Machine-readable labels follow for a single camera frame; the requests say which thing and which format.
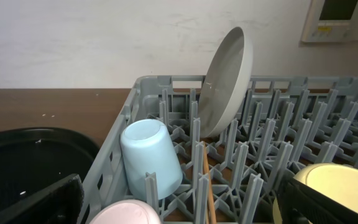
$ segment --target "gray plastic dish rack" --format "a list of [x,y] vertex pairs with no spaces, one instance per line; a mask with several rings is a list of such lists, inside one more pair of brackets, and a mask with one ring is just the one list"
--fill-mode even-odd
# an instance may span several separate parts
[[[195,89],[177,93],[172,85],[203,80],[152,76],[136,81],[83,181],[78,223],[89,223],[114,202],[134,198],[119,136],[129,124],[146,118],[167,125],[184,177],[174,194],[157,200],[155,173],[147,174],[146,202],[164,223],[205,223],[208,176],[202,169],[198,95]],[[204,139],[218,223],[272,222],[280,181],[308,164],[334,162],[358,169],[358,78],[252,77],[251,82],[231,124],[218,138]],[[259,91],[260,82],[269,82],[269,88]],[[275,88],[283,82],[288,88]],[[312,83],[333,85],[329,91],[309,90]]]

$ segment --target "plastic cup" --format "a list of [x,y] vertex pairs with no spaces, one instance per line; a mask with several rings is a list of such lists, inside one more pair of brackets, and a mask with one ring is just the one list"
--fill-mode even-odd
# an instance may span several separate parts
[[146,172],[156,173],[158,199],[176,191],[183,174],[168,129],[161,121],[144,119],[129,125],[121,134],[121,146],[133,196],[146,200]]
[[161,224],[161,221],[150,205],[139,200],[123,200],[103,209],[90,224]]

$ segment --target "pink bowl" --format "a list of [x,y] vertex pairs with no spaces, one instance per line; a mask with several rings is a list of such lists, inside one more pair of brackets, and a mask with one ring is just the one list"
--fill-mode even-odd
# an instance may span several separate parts
[[140,200],[123,200],[100,211],[91,224],[161,224],[154,209]]

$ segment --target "black plastic tray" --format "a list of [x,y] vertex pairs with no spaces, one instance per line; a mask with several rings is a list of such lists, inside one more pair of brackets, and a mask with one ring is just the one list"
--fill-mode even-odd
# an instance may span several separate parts
[[67,129],[0,132],[0,211],[70,174],[84,180],[98,151],[91,139]]
[[84,191],[80,176],[69,175],[0,212],[0,224],[76,224]]

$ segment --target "white control panel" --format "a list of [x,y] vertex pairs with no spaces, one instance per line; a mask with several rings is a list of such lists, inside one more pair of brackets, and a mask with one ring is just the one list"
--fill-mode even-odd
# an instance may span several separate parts
[[311,0],[301,41],[358,40],[358,0]]

